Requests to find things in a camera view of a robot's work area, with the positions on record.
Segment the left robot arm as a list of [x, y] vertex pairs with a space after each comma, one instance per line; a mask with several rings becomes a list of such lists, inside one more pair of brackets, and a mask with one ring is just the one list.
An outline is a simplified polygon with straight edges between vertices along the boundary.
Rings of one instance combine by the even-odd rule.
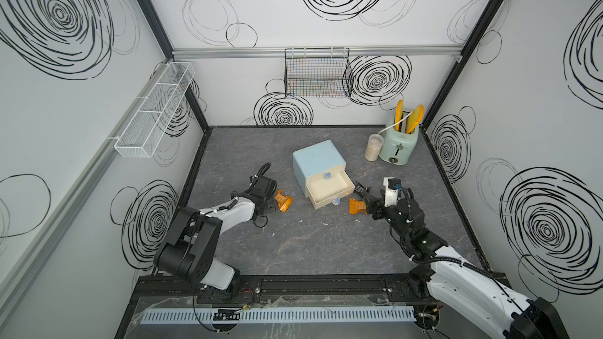
[[212, 287], [234, 302], [240, 296], [240, 271], [218, 260], [216, 249], [220, 235], [239, 224], [268, 224], [266, 212], [276, 207], [277, 193], [277, 182], [265, 175], [270, 166], [262, 165], [250, 176], [246, 190], [233, 191], [222, 204], [180, 208], [155, 252], [154, 266], [189, 284], [195, 294], [201, 287]]

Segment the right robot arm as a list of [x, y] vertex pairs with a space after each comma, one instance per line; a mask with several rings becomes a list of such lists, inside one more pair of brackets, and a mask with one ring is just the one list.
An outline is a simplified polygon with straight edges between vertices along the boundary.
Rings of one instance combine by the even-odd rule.
[[416, 300], [440, 301], [491, 338], [567, 338], [557, 309], [543, 298], [530, 299], [502, 284], [494, 272], [468, 262], [428, 229], [411, 189], [387, 177], [380, 196], [355, 182], [364, 213], [383, 219], [400, 249], [415, 263], [408, 291]]

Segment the light blue drawer box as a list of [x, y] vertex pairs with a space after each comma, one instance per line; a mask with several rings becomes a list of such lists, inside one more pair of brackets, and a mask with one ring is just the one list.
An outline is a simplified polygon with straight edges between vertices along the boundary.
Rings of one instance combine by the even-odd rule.
[[353, 193], [346, 161], [331, 140], [299, 149], [292, 156], [295, 179], [315, 210], [335, 205], [335, 201]]

